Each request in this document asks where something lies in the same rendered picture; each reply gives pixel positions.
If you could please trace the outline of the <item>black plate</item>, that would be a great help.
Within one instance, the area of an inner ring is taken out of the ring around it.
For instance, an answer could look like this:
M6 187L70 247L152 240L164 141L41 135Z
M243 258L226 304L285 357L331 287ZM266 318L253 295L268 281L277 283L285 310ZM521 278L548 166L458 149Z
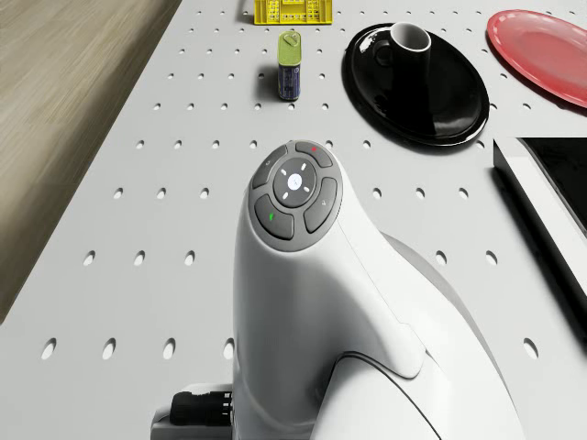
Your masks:
M433 133L426 136L406 131L390 122L378 108L375 98L380 94L380 80L386 70L373 58L372 50L393 24L366 27L347 46L342 73L351 102L382 132L420 144L451 147L475 138L485 126L490 110L482 77L459 50L427 30L432 40L428 91Z

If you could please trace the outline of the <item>black mug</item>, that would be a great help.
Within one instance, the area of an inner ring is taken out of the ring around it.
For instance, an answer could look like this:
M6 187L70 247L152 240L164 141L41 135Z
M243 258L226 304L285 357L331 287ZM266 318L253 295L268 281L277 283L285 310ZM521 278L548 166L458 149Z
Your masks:
M372 50L373 58L386 70L375 98L378 108L396 126L426 136L434 131L428 91L431 46L424 29L396 22Z

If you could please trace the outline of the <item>yellow basket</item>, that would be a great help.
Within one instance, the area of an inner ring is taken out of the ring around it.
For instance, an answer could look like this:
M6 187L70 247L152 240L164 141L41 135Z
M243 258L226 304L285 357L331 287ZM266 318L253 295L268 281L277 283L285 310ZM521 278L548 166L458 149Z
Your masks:
M332 0L255 0L255 25L329 25Z

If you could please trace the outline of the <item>red plate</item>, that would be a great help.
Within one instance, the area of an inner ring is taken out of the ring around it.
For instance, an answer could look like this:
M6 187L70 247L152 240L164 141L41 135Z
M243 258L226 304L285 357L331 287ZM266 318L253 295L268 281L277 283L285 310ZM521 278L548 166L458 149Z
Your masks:
M535 11L493 14L487 35L501 57L532 83L587 108L587 29Z

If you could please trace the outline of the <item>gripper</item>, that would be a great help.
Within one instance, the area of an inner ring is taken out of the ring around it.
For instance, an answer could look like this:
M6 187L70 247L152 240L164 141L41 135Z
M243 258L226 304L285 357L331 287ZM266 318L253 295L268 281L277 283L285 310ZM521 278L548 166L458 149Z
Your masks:
M232 391L226 384L191 384L152 419L150 440L232 440Z

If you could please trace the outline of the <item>black stove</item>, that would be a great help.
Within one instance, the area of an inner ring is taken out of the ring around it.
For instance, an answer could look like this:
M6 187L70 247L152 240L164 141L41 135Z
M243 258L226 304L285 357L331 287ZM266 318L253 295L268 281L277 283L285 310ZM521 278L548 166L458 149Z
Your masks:
M587 137L497 137L493 164L587 308Z

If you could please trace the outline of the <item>flat-sided can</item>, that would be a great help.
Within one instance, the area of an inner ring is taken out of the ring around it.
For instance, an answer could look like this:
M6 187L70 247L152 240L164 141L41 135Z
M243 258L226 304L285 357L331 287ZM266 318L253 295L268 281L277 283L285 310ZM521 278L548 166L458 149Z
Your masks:
M302 38L294 30L280 34L278 41L278 92L286 101L295 101L301 93L300 69Z

